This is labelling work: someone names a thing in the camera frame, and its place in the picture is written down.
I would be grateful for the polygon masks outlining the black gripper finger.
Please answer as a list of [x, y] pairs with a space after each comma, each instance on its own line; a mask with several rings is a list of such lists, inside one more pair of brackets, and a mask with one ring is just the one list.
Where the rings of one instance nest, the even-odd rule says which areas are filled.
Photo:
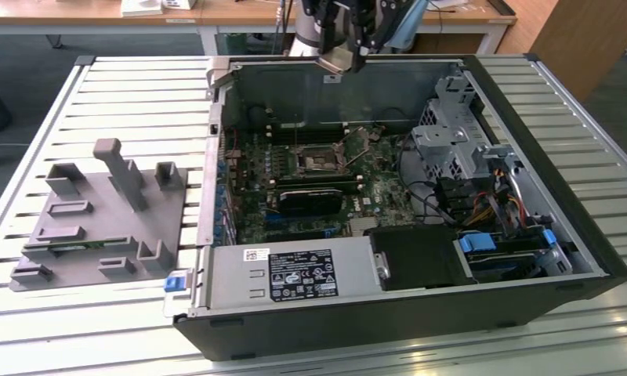
[[397, 34], [413, 1], [351, 1], [350, 21], [355, 38], [351, 71], [363, 67], [367, 55], [378, 52]]
[[335, 42], [335, 19], [339, 13], [339, 6], [334, 1], [303, 1], [302, 9], [306, 16], [313, 20], [319, 30], [318, 49], [330, 51]]

